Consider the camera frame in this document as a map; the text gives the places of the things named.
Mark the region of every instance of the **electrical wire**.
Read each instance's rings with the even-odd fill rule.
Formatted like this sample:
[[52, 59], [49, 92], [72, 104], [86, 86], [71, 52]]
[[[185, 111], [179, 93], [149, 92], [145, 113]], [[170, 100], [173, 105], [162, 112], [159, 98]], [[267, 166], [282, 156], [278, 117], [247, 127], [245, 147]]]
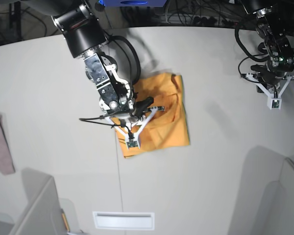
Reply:
[[220, 17], [222, 17], [224, 20], [227, 20], [226, 17], [224, 15], [222, 15], [220, 11], [214, 9], [213, 6], [209, 2], [207, 2], [205, 0], [202, 0], [202, 1], [204, 2], [204, 4], [207, 4], [211, 9], [213, 9], [215, 12], [217, 12]]
[[218, 27], [220, 27], [220, 19], [221, 19], [221, 4], [219, 4], [219, 19], [218, 19]]
[[135, 48], [129, 42], [129, 40], [126, 39], [123, 36], [119, 36], [119, 35], [114, 36], [114, 35], [111, 35], [110, 40], [112, 40], [113, 42], [122, 41], [123, 43], [125, 43], [128, 46], [128, 48], [132, 52], [133, 57], [134, 57], [134, 60], [135, 60], [135, 64], [136, 64], [136, 74], [135, 74], [134, 79], [131, 78], [130, 81], [132, 82], [133, 85], [135, 85], [138, 82], [138, 80], [140, 79], [140, 77], [141, 77], [141, 71], [142, 71], [142, 69], [141, 69], [141, 63], [140, 63], [140, 60], [139, 60], [139, 57], [137, 55], [137, 52], [136, 52]]
[[254, 16], [253, 15], [245, 15], [240, 22], [236, 25], [235, 27], [235, 31], [234, 31], [234, 36], [236, 39], [237, 44], [240, 46], [240, 48], [244, 51], [244, 53], [253, 61], [256, 62], [265, 62], [269, 59], [269, 56], [263, 57], [263, 58], [256, 58], [255, 56], [253, 56], [252, 54], [249, 53], [249, 51], [246, 49], [246, 47], [243, 45], [243, 43], [240, 40], [240, 36], [239, 36], [239, 31], [241, 29], [241, 27], [248, 21], [250, 21], [251, 19], [253, 19]]
[[219, 0], [220, 1], [220, 4], [226, 9], [228, 10], [229, 12], [231, 12], [232, 14], [240, 17], [240, 18], [243, 18], [243, 16], [241, 16], [240, 14], [236, 13], [235, 11], [231, 10], [230, 8], [228, 8], [223, 1]]
[[186, 25], [182, 22], [182, 20], [181, 20], [181, 17], [180, 17], [179, 11], [178, 11], [177, 0], [175, 0], [175, 6], [176, 6], [176, 10], [177, 10], [177, 16], [178, 16], [178, 18], [180, 19], [182, 25], [183, 25], [183, 26], [186, 26]]
[[104, 8], [103, 11], [104, 11], [104, 14], [106, 15], [106, 18], [107, 18], [107, 21], [108, 21], [108, 23], [109, 23], [110, 29], [112, 29], [113, 27], [112, 27], [112, 24], [111, 24], [110, 19], [109, 19], [109, 17], [108, 17], [108, 14], [107, 14], [107, 12], [106, 12], [106, 9]]
[[[27, 7], [27, 8], [25, 8], [25, 9], [22, 9], [21, 10], [21, 15], [23, 14], [23, 13], [27, 13], [27, 14], [29, 14], [31, 17], [34, 17], [35, 19], [37, 19], [43, 26], [44, 26], [44, 28], [45, 28], [45, 32], [44, 32], [44, 37], [46, 37], [46, 35], [47, 35], [47, 25], [45, 24], [45, 22], [43, 21], [43, 20], [41, 20], [39, 17], [37, 17], [37, 16], [35, 16], [34, 14], [32, 14], [32, 13], [30, 13], [29, 11], [28, 11], [28, 9], [29, 9], [30, 7]], [[5, 14], [9, 14], [10, 12], [0, 12], [0, 15], [5, 15]]]
[[94, 123], [94, 124], [100, 124], [100, 125], [105, 125], [105, 126], [111, 126], [112, 127], [115, 127], [115, 126], [121, 126], [121, 125], [117, 125], [117, 124], [108, 124], [108, 123], [102, 123], [102, 122], [97, 122], [97, 121], [89, 121], [89, 120], [84, 120], [83, 118], [79, 118], [80, 121], [84, 121], [84, 122], [90, 122], [90, 123]]
[[[173, 15], [176, 15], [178, 12], [176, 11], [176, 12], [173, 12], [169, 17], [168, 17], [168, 20], [173, 16]], [[180, 14], [182, 14], [183, 15], [183, 17], [184, 17], [184, 21], [186, 22], [186, 17], [185, 17], [185, 15], [188, 15], [188, 17], [190, 17], [191, 19], [192, 19], [192, 17], [189, 15], [189, 14], [187, 14], [187, 13], [181, 13], [180, 12]]]
[[37, 19], [44, 26], [44, 28], [45, 28], [44, 37], [46, 37], [47, 36], [47, 30], [48, 29], [47, 29], [47, 25], [45, 24], [45, 22], [42, 19], [40, 19], [39, 17], [37, 17], [34, 14], [30, 13], [29, 11], [27, 11], [27, 10], [22, 10], [22, 11], [25, 12], [25, 13], [27, 13], [31, 17]]
[[[208, 7], [208, 6], [202, 6], [202, 7], [205, 8], [205, 9], [207, 9], [207, 10], [215, 11], [214, 9], [212, 9], [212, 8], [210, 8], [210, 7]], [[222, 13], [224, 13], [224, 14], [226, 14], [226, 15], [229, 15], [229, 16], [233, 16], [231, 13], [228, 13], [228, 12], [226, 12], [226, 11], [220, 11], [220, 12], [222, 12]]]
[[3, 39], [5, 42], [11, 43], [10, 40], [7, 40], [7, 39], [6, 39], [6, 37], [3, 35], [3, 33], [0, 32], [0, 36], [2, 37], [2, 39]]
[[171, 0], [169, 0], [168, 4], [166, 5], [166, 8], [165, 8], [165, 18], [166, 18], [166, 22], [168, 24], [170, 24], [170, 22], [168, 21], [168, 12], [169, 12], [169, 8], [170, 8], [170, 3], [171, 3]]
[[53, 35], [55, 35], [57, 32], [58, 32], [59, 30], [58, 29], [56, 29], [52, 34], [50, 34], [50, 36], [53, 36]]
[[[257, 55], [253, 55], [253, 56], [263, 56], [264, 54], [257, 54]], [[247, 59], [250, 59], [250, 57], [245, 57], [243, 60], [241, 60], [241, 62], [239, 63], [239, 65], [238, 65], [238, 71], [239, 71], [239, 73], [240, 73], [240, 77], [241, 78], [243, 78], [243, 79], [245, 79], [246, 81], [248, 81], [248, 82], [252, 82], [252, 83], [261, 83], [261, 84], [268, 84], [268, 85], [271, 85], [271, 84], [269, 84], [269, 83], [267, 83], [267, 82], [259, 82], [259, 81], [252, 81], [252, 80], [249, 80], [248, 78], [246, 78], [245, 76], [243, 76], [243, 74], [242, 74], [242, 72], [241, 72], [241, 69], [240, 69], [240, 67], [241, 67], [241, 64], [245, 61], [245, 60], [247, 60]]]

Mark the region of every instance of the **orange towel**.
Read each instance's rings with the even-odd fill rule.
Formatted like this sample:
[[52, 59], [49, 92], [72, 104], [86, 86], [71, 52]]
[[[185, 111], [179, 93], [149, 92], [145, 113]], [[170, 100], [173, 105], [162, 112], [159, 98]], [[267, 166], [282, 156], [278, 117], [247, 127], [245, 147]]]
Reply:
[[[173, 146], [189, 145], [189, 137], [183, 106], [183, 90], [181, 76], [163, 73], [147, 79], [140, 79], [134, 86], [138, 93], [137, 101], [154, 98], [151, 106], [164, 106], [165, 111], [158, 111], [147, 124], [142, 133], [141, 148], [126, 148], [124, 136], [118, 131], [117, 135], [125, 158]], [[136, 132], [139, 126], [134, 126], [132, 132]]]

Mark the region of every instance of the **table surface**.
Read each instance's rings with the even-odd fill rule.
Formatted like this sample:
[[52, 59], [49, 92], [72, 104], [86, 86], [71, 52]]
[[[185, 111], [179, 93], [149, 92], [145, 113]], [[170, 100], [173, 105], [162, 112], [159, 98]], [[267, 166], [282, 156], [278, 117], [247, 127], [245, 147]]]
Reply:
[[[96, 230], [92, 211], [155, 212], [157, 235], [251, 234], [266, 186], [279, 179], [283, 159], [294, 157], [294, 81], [282, 109], [269, 110], [266, 96], [239, 78], [245, 55], [232, 29], [114, 34], [136, 48], [142, 77], [182, 75], [191, 145], [124, 159], [113, 130], [78, 120], [101, 114], [99, 94], [83, 61], [53, 36], [0, 47], [0, 112], [16, 169], [53, 175], [59, 197], [72, 202], [80, 228], [91, 234], [125, 234]], [[257, 33], [240, 35], [256, 53]], [[112, 44], [106, 52], [120, 77], [128, 76], [122, 52]]]

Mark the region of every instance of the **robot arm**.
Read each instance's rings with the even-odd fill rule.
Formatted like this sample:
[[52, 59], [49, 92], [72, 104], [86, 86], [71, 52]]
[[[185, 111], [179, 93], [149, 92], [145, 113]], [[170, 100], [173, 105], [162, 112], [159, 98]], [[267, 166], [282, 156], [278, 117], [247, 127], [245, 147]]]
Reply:
[[[255, 62], [265, 62], [263, 65], [253, 65], [254, 73], [241, 74], [241, 77], [257, 85], [257, 92], [265, 93], [268, 97], [267, 105], [270, 109], [281, 109], [281, 95], [285, 91], [294, 76], [288, 74], [294, 71], [294, 49], [285, 35], [285, 29], [281, 19], [273, 10], [273, 0], [242, 0], [247, 12], [241, 22], [235, 28], [235, 38], [241, 49], [248, 58]], [[241, 26], [256, 18], [256, 31], [264, 40], [260, 43], [258, 50], [263, 58], [251, 55], [239, 38]], [[283, 87], [280, 81], [286, 80]]]
[[[42, 14], [50, 15], [66, 39], [72, 56], [84, 60], [86, 75], [99, 92], [99, 106], [104, 115], [80, 120], [115, 127], [124, 135], [127, 148], [140, 147], [139, 134], [154, 114], [164, 108], [148, 108], [153, 103], [152, 97], [136, 102], [133, 84], [138, 81], [141, 68], [131, 43], [122, 36], [106, 36], [87, 0], [27, 0], [25, 3]], [[101, 51], [110, 40], [123, 41], [133, 53], [137, 63], [135, 78], [120, 78], [115, 59]], [[117, 118], [120, 124], [116, 125], [111, 118]], [[105, 119], [109, 124], [93, 121], [98, 119]], [[132, 133], [135, 125], [140, 126], [139, 131]]]

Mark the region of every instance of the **metal bracket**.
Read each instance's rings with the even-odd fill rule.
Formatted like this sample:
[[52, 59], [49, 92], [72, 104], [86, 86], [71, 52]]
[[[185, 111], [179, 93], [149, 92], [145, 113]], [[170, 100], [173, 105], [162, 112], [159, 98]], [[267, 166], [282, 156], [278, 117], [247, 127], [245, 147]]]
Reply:
[[[251, 81], [254, 81], [254, 82], [258, 82], [257, 79], [255, 79], [253, 77], [254, 74], [252, 73], [248, 73], [246, 74], [246, 78], [251, 80]], [[289, 85], [290, 81], [291, 80], [294, 80], [294, 76], [292, 75], [286, 75], [285, 76], [285, 80], [286, 80], [286, 83], [284, 84], [284, 86], [282, 87], [282, 89], [280, 90], [280, 92], [278, 93], [278, 97], [277, 98], [274, 98], [274, 94], [270, 93], [264, 86], [263, 84], [261, 83], [255, 83], [265, 94], [266, 96], [268, 97], [268, 100], [267, 100], [267, 106], [270, 108], [270, 109], [281, 109], [281, 104], [282, 104], [282, 94], [283, 92], [285, 91], [285, 89], [287, 88], [287, 86]]]
[[105, 69], [105, 65], [101, 62], [99, 55], [94, 53], [85, 58], [84, 62], [86, 65], [86, 73], [89, 79], [95, 83], [104, 103], [107, 106], [109, 106], [112, 101], [119, 104], [118, 95], [111, 84], [110, 76]]
[[[127, 90], [127, 92], [126, 92], [126, 97], [127, 97], [127, 98], [130, 98], [129, 96], [130, 96], [130, 94], [131, 94], [131, 87], [130, 87], [130, 85], [129, 85], [129, 83], [128, 83], [127, 80], [120, 78], [119, 75], [117, 74], [117, 65], [115, 65], [115, 64], [111, 64], [111, 65], [104, 65], [104, 66], [105, 66], [105, 69], [106, 69], [107, 71], [112, 72], [112, 75], [114, 76], [114, 78], [115, 78], [115, 80], [116, 80], [117, 82], [120, 82], [120, 83], [122, 83], [122, 84], [125, 85], [125, 88], [126, 88], [126, 90]], [[129, 102], [129, 103], [128, 103], [128, 106], [129, 106], [130, 109], [133, 109], [133, 108], [134, 108], [134, 107], [133, 107], [133, 103], [130, 103], [130, 102]]]

